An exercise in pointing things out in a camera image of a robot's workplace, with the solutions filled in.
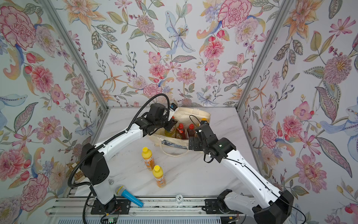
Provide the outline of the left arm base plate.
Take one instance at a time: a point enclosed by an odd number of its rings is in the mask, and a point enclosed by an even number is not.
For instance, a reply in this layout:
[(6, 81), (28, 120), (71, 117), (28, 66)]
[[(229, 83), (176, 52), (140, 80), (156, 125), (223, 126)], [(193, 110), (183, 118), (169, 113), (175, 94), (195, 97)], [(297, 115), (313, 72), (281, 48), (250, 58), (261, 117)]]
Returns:
[(128, 215), (131, 207), (131, 202), (127, 199), (111, 200), (108, 204), (103, 205), (99, 200), (94, 201), (93, 208), (90, 211), (91, 215)]

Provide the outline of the cream canvas shopping bag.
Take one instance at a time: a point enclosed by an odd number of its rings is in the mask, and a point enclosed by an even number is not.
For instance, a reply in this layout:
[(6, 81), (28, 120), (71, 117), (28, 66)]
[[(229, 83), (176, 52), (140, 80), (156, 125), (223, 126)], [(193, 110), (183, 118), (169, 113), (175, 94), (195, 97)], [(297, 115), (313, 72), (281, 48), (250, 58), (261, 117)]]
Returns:
[(189, 151), (189, 138), (196, 135), (195, 128), (202, 120), (209, 122), (211, 114), (197, 108), (181, 107), (173, 119), (177, 123), (170, 131), (162, 128), (149, 138), (165, 155), (180, 157)]

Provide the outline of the green dish soap bottle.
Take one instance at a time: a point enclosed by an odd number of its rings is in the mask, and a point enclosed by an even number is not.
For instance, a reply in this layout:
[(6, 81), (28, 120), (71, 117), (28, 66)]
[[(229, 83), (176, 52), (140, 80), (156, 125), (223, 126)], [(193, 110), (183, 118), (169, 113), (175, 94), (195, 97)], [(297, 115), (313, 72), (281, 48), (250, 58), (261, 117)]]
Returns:
[(171, 121), (173, 121), (173, 126), (171, 127), (170, 131), (165, 130), (165, 136), (166, 137), (171, 137), (174, 138), (175, 136), (175, 131), (176, 131), (176, 125), (177, 125), (177, 120), (174, 118), (174, 116), (171, 118)]

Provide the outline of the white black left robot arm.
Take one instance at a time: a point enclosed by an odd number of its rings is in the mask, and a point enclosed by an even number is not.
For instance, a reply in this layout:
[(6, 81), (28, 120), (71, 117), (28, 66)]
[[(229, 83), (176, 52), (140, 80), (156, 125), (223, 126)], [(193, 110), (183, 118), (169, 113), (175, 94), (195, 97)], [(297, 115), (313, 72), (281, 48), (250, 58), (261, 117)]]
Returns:
[(82, 150), (79, 168), (89, 180), (89, 188), (96, 200), (104, 207), (114, 206), (115, 193), (109, 184), (110, 168), (108, 162), (122, 149), (136, 140), (158, 131), (161, 128), (170, 130), (176, 121), (172, 118), (177, 111), (175, 103), (164, 106), (154, 103), (149, 112), (142, 116), (137, 114), (129, 126), (118, 134), (96, 145), (86, 144)]

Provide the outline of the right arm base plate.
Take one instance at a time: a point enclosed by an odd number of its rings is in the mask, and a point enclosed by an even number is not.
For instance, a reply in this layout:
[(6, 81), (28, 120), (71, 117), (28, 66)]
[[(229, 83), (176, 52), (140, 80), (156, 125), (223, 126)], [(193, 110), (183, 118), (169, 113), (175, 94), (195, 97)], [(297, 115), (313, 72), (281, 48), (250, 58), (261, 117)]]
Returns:
[(221, 200), (218, 199), (205, 199), (205, 205), (202, 210), (210, 215), (238, 215), (241, 212), (230, 210)]

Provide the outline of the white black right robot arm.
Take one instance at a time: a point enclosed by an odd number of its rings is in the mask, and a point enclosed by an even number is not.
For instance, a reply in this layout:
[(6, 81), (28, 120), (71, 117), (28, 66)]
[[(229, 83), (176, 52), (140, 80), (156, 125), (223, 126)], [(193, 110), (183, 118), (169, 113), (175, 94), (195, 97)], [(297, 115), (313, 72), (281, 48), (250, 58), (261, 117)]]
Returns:
[(291, 215), (294, 197), (270, 184), (241, 155), (227, 138), (218, 139), (209, 123), (202, 121), (195, 129), (196, 136), (189, 138), (189, 150), (202, 151), (225, 166), (243, 183), (252, 194), (243, 196), (227, 189), (217, 200), (224, 209), (238, 211), (253, 217), (258, 224), (283, 224)]

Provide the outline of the blue toy microphone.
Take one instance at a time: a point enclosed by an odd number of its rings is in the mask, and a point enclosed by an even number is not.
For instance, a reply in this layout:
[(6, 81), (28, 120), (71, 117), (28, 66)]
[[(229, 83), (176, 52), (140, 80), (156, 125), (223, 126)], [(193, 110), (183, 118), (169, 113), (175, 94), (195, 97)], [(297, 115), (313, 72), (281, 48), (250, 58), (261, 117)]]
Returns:
[(144, 206), (144, 203), (137, 199), (134, 195), (132, 195), (125, 186), (120, 185), (115, 190), (116, 194), (118, 196), (124, 197), (127, 200), (131, 201), (132, 203), (136, 204), (138, 207), (142, 208)]

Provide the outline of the aluminium rail frame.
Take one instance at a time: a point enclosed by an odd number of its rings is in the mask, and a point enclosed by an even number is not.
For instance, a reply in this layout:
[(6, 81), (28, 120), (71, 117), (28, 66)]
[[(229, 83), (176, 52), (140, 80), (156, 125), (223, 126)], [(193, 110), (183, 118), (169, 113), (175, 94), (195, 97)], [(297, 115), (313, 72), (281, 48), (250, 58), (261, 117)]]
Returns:
[(117, 217), (117, 224), (254, 224), (256, 221), (243, 213), (238, 215), (210, 215), (201, 208), (205, 199), (216, 197), (140, 197), (142, 208), (131, 202), (128, 215), (91, 215), (94, 199), (69, 197), (57, 199), (46, 212), (47, 224), (100, 224), (103, 217)]

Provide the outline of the dark red bottle front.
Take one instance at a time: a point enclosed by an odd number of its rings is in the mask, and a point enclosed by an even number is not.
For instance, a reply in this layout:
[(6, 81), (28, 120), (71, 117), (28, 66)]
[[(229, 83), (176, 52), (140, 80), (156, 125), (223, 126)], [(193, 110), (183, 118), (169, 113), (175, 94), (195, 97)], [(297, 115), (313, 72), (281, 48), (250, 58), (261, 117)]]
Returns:
[(195, 129), (194, 124), (190, 124), (188, 129), (187, 129), (188, 138), (195, 136), (195, 130), (194, 129)]

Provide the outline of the orange bottle yellow cap front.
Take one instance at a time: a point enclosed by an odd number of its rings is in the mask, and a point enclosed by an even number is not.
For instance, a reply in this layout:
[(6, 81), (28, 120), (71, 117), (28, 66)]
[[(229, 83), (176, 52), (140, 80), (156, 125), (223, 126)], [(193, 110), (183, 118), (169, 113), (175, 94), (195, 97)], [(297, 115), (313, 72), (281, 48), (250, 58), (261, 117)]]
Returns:
[(163, 169), (159, 165), (154, 166), (153, 176), (155, 177), (156, 183), (160, 188), (166, 185)]

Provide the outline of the dark red bottle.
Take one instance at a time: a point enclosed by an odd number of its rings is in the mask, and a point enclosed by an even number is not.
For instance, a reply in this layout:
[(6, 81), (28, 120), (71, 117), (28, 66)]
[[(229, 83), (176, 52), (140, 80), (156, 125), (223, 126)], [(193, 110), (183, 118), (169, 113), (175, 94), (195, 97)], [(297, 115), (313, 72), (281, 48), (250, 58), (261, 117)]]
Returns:
[(190, 124), (188, 129), (187, 129), (188, 138), (195, 136), (195, 130), (194, 129), (195, 129), (194, 124)]
[(176, 139), (181, 139), (181, 140), (186, 140), (187, 139), (185, 129), (184, 129), (184, 125), (182, 123), (180, 123), (178, 125), (178, 127), (176, 128), (175, 138)]

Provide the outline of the orange bottle yellow cap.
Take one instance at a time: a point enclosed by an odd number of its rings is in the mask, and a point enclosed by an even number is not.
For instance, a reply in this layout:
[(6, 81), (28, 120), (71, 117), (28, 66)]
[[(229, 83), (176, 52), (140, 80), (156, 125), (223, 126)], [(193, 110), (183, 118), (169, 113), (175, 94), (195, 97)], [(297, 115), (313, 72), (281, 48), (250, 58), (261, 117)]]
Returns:
[(155, 167), (155, 161), (152, 151), (148, 147), (142, 149), (142, 158), (148, 170), (152, 171)]
[(153, 176), (155, 177), (156, 183), (160, 188), (166, 185), (163, 169), (159, 165), (154, 166)]

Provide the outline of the green circuit board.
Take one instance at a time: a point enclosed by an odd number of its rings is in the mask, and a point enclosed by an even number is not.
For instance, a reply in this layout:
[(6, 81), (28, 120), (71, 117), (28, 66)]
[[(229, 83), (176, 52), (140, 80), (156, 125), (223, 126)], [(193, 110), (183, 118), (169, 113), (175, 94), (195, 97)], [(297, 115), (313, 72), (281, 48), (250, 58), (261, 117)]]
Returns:
[(118, 220), (117, 217), (103, 217), (100, 220), (100, 223), (101, 224), (117, 224), (117, 220)]

